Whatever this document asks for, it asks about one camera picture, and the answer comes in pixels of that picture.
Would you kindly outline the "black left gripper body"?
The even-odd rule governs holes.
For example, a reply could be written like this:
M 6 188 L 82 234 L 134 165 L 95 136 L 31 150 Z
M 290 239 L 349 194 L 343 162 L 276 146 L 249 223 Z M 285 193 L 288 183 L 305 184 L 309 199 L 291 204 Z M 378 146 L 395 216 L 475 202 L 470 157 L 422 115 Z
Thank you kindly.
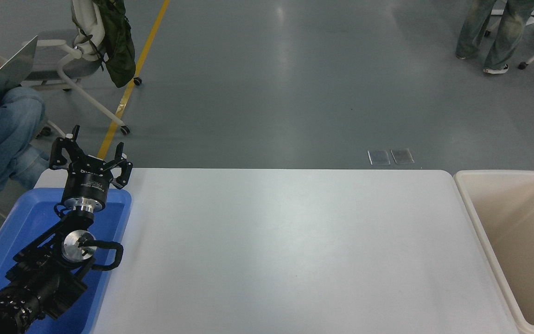
M 70 199 L 88 198 L 98 203 L 106 203 L 110 181 L 110 171 L 104 171 L 104 160 L 86 156 L 72 161 L 68 167 L 68 179 L 62 194 L 62 202 Z

